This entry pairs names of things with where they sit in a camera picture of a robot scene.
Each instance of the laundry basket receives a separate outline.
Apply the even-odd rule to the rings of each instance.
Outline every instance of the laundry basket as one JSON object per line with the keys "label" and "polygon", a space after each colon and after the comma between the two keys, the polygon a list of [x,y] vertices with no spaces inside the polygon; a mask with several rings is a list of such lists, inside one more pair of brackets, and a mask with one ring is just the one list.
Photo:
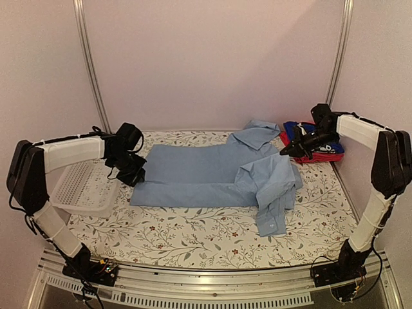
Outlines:
{"label": "laundry basket", "polygon": [[103,160],[67,166],[50,196],[51,204],[71,214],[107,218],[120,188],[117,179],[108,179],[110,170]]}

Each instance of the floral pattern surface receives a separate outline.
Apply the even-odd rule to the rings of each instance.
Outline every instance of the floral pattern surface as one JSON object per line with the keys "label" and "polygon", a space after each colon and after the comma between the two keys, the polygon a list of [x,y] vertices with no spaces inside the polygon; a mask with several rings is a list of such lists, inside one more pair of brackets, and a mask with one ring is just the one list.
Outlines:
{"label": "floral pattern surface", "polygon": [[[154,144],[224,144],[229,132],[148,132],[140,155]],[[280,138],[272,143],[282,148]],[[96,256],[184,268],[266,268],[336,258],[356,227],[329,163],[297,165],[304,186],[286,211],[286,235],[261,238],[257,207],[163,208],[130,206],[132,188],[120,186],[111,216],[71,215],[68,226]]]}

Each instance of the red cloth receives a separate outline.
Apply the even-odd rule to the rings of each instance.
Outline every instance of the red cloth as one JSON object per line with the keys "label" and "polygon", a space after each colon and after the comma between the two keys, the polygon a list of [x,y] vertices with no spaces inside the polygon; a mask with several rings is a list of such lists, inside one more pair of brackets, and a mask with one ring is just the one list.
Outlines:
{"label": "red cloth", "polygon": [[[289,138],[286,132],[280,134],[281,140],[285,146],[289,144]],[[307,156],[302,158],[294,158],[297,163],[315,163],[315,162],[336,162],[343,158],[343,153],[312,153],[313,158],[309,159]]]}

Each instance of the robotic arm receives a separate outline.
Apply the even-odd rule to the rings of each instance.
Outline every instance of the robotic arm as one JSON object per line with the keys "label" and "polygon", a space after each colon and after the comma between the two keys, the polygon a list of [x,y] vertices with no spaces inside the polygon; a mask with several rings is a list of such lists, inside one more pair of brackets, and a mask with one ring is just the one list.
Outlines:
{"label": "robotic arm", "polygon": [[316,286],[330,285],[365,274],[363,264],[374,249],[373,242],[391,215],[396,199],[412,180],[412,152],[409,134],[393,131],[355,113],[334,113],[327,104],[312,110],[315,131],[303,135],[294,128],[295,138],[280,152],[293,157],[309,156],[340,136],[351,138],[375,152],[371,171],[369,202],[353,234],[341,248],[338,262],[312,269]]}
{"label": "robotic arm", "polygon": [[[134,187],[143,182],[146,160],[133,151],[142,132],[134,125],[124,123],[115,134],[102,132],[93,127],[94,132],[85,135],[67,136],[55,140],[32,144],[22,140],[17,144],[7,177],[11,208],[26,213],[26,222],[35,233],[38,230],[65,258],[67,264],[63,273],[103,285],[114,285],[116,272],[95,275],[99,263],[90,261],[90,251],[69,230],[54,207],[48,201],[46,174],[78,162],[100,159],[106,160],[108,167],[116,167],[117,179]],[[22,208],[11,205],[12,198]]]}

